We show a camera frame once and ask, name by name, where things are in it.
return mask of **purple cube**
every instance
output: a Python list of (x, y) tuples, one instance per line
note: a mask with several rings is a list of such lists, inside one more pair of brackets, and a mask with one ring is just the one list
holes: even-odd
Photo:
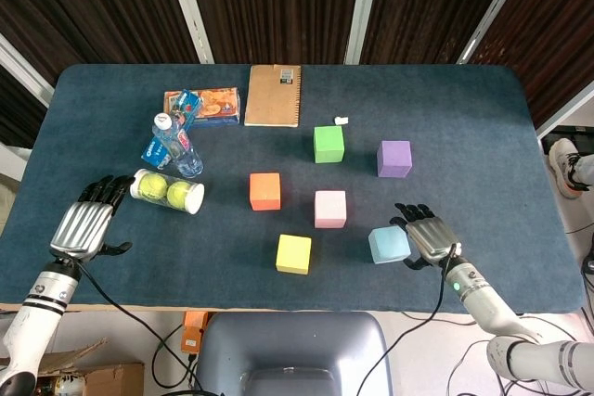
[(378, 176), (405, 178), (412, 168), (409, 141), (381, 141), (378, 148)]

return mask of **bottle label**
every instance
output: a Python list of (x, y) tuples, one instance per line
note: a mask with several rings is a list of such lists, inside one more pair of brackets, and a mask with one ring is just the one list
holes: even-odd
[(187, 134), (185, 130), (180, 130), (179, 133), (177, 134), (177, 139), (179, 140), (179, 142), (181, 143), (182, 147), (184, 148), (185, 151), (188, 151), (190, 148), (190, 142), (189, 139), (187, 138)]

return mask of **gray chair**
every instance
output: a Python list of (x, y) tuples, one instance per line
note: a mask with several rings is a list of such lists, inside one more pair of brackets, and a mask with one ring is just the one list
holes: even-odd
[[(219, 313), (204, 334), (197, 376), (225, 396), (355, 396), (385, 349), (368, 313)], [(365, 395), (392, 396), (387, 358)]]

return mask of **shoe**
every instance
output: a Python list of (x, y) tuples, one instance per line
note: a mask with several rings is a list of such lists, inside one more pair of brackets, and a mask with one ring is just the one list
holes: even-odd
[(580, 198), (588, 190), (587, 185), (574, 181), (575, 164), (580, 159), (577, 149), (567, 138), (553, 144), (549, 151), (549, 166), (555, 173), (557, 187), (569, 199)]

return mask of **water bottle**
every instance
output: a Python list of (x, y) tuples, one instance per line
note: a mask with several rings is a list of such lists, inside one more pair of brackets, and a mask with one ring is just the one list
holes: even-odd
[(194, 147), (177, 115), (159, 113), (155, 116), (152, 132), (167, 148), (173, 163), (182, 175), (186, 178), (194, 178), (202, 173), (204, 169), (202, 160), (194, 152)]

